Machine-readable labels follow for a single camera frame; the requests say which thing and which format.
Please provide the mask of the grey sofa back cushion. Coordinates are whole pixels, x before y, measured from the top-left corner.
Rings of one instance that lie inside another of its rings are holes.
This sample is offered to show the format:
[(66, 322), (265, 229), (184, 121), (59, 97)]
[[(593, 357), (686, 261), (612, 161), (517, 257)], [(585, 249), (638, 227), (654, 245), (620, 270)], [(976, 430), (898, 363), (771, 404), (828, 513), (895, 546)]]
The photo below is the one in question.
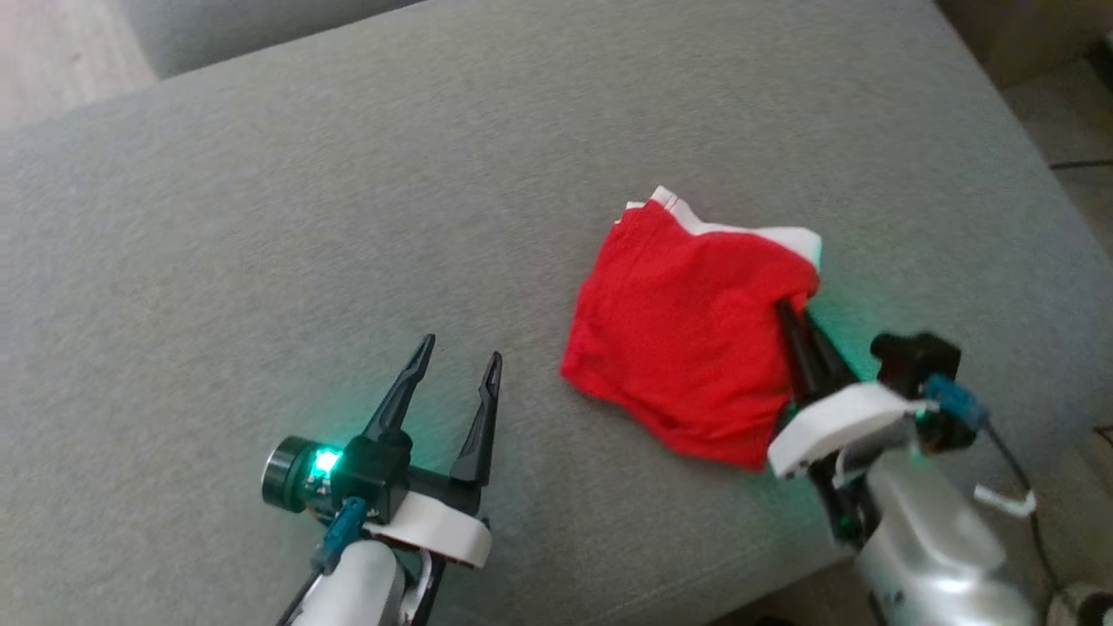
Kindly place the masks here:
[(118, 0), (160, 79), (423, 0)]

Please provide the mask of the grey fabric sofa seat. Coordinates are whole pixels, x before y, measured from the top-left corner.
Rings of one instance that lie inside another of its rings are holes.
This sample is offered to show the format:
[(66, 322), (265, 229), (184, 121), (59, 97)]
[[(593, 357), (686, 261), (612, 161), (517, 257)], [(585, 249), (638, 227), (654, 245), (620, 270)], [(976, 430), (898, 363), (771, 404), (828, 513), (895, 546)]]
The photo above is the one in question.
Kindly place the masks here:
[(426, 0), (0, 137), (0, 626), (273, 626), (322, 528), (267, 456), (429, 333), (439, 471), (504, 358), (493, 548), (433, 623), (700, 625), (834, 563), (810, 486), (559, 376), (659, 185), (818, 231), (851, 364), (947, 338), (1030, 466), (1113, 417), (1113, 262), (930, 0)]

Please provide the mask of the red white sports jersey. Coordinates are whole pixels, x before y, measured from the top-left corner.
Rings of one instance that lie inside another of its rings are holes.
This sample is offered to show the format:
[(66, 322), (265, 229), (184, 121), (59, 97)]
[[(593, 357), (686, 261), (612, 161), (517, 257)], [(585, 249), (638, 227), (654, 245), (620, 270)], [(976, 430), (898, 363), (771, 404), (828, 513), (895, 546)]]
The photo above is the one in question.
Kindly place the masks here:
[(790, 403), (776, 305), (801, 310), (820, 272), (814, 229), (707, 222), (657, 186), (608, 231), (577, 294), (561, 376), (674, 453), (764, 471)]

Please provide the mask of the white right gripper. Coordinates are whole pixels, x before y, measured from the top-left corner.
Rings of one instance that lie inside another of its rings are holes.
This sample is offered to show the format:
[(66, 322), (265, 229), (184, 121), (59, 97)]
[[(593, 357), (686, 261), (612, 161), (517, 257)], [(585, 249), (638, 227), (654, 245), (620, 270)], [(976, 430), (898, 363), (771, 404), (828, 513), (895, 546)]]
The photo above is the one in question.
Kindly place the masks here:
[(776, 478), (801, 476), (833, 456), (834, 472), (843, 481), (883, 452), (912, 446), (915, 417), (937, 410), (938, 401), (910, 400), (880, 382), (859, 382), (823, 326), (790, 299), (776, 301), (776, 317), (795, 404), (806, 407), (769, 444), (767, 463)]

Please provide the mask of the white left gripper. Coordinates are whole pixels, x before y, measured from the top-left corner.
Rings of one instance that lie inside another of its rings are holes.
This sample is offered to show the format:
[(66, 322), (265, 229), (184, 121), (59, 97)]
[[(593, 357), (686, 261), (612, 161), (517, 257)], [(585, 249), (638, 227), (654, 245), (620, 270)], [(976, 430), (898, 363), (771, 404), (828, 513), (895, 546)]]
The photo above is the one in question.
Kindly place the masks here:
[[(403, 429), (404, 419), (415, 389), (429, 372), (436, 340), (435, 334), (421, 338), (361, 437), (385, 446), (413, 446), (412, 437)], [(364, 524), (367, 537), (412, 551), (422, 549), (469, 568), (485, 566), (492, 535), (477, 508), (483, 488), (490, 482), (502, 372), (503, 356), (494, 351), (477, 387), (476, 415), (456, 461), (450, 467), (450, 476), (410, 469), (410, 490), (400, 508), (388, 524), (367, 520)]]

